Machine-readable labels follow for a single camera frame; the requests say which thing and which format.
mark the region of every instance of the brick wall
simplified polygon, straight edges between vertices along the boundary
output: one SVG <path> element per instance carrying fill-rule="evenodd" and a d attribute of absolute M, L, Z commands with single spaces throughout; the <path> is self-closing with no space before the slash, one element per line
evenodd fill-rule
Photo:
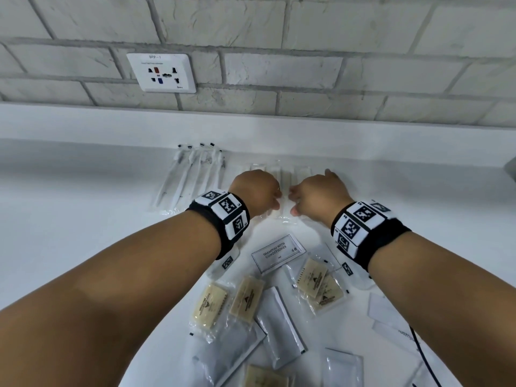
<path fill-rule="evenodd" d="M 196 94 L 128 52 L 186 52 Z M 516 0 L 0 0 L 0 100 L 516 126 Z"/>

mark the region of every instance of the black cable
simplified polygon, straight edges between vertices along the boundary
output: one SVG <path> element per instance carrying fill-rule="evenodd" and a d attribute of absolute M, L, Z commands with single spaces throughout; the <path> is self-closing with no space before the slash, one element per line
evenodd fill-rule
<path fill-rule="evenodd" d="M 414 341 L 416 342 L 417 350 L 420 351 L 422 360 L 424 361 L 426 367 L 428 368 L 428 371 L 432 375 L 432 377 L 435 381 L 435 384 L 437 384 L 437 387 L 442 387 L 442 385 L 439 383 L 439 380 L 437 380 L 437 377 L 435 377 L 435 373 L 433 373 L 432 368 L 430 368 L 430 364 L 428 364 L 425 354 L 422 352 L 421 345 L 419 345 L 419 341 L 417 340 L 416 332 L 414 331 L 414 329 L 411 326 L 410 326 L 410 332 L 412 333 L 412 336 L 414 337 Z"/>

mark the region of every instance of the forearm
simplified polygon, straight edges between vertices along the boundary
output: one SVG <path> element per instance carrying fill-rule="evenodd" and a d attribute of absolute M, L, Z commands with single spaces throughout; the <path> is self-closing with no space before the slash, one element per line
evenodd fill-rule
<path fill-rule="evenodd" d="M 216 229 L 185 212 L 18 300 L 0 313 L 0 384 L 117 384 L 219 251 Z"/>
<path fill-rule="evenodd" d="M 414 233 L 379 249 L 368 269 L 465 387 L 514 384 L 516 289 Z"/>

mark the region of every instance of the outlet faceplate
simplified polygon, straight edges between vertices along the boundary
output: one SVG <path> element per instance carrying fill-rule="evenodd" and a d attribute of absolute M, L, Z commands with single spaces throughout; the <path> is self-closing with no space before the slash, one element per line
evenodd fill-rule
<path fill-rule="evenodd" d="M 145 92 L 195 93 L 197 90 L 186 54 L 129 53 L 127 59 Z"/>

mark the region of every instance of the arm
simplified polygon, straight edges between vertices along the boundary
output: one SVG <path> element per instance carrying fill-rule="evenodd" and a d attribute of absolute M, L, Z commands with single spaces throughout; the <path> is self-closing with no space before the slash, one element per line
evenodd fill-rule
<path fill-rule="evenodd" d="M 237 176 L 230 192 L 251 217 L 279 208 L 278 182 L 263 171 Z M 219 252 L 216 229 L 184 212 L 120 240 L 3 309 L 0 385 L 118 385 L 149 334 Z"/>
<path fill-rule="evenodd" d="M 305 214 L 331 227 L 353 200 L 331 171 L 291 188 Z M 415 233 L 380 248 L 371 277 L 407 322 L 470 386 L 513 386 L 516 380 L 516 289 Z"/>

